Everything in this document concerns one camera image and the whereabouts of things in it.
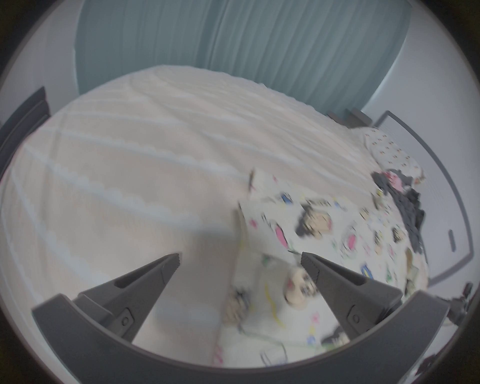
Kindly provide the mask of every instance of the dark gray frame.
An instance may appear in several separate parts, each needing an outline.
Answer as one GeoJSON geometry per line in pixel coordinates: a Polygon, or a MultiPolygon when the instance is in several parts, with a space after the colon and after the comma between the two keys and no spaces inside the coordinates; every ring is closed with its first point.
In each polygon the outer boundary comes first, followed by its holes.
{"type": "Polygon", "coordinates": [[[469,247],[469,252],[467,255],[465,255],[460,261],[458,261],[455,265],[451,266],[450,268],[446,269],[439,275],[429,278],[429,287],[432,287],[445,279],[449,278],[456,272],[458,272],[460,269],[462,269],[465,265],[470,263],[474,257],[474,252],[473,252],[473,237],[472,237],[472,231],[470,228],[470,222],[468,221],[468,215],[467,211],[465,209],[465,206],[463,204],[462,198],[460,197],[460,193],[458,192],[458,189],[453,182],[450,174],[446,170],[445,166],[442,164],[438,156],[435,154],[435,152],[428,146],[428,144],[413,130],[411,129],[408,125],[406,125],[402,120],[400,120],[397,116],[395,116],[392,112],[390,111],[385,111],[383,115],[377,120],[375,123],[374,127],[380,128],[380,125],[385,121],[387,117],[391,117],[393,120],[395,120],[398,124],[400,124],[408,133],[410,133],[415,140],[417,140],[420,145],[425,148],[425,150],[428,152],[428,154],[431,156],[431,158],[434,160],[434,162],[437,164],[438,168],[442,171],[444,174],[448,184],[450,185],[450,188],[452,188],[452,192],[455,195],[456,201],[458,203],[458,207],[460,208],[460,212],[462,213],[463,221],[465,222],[465,229],[467,230],[467,239],[468,239],[468,247],[469,247]]]}

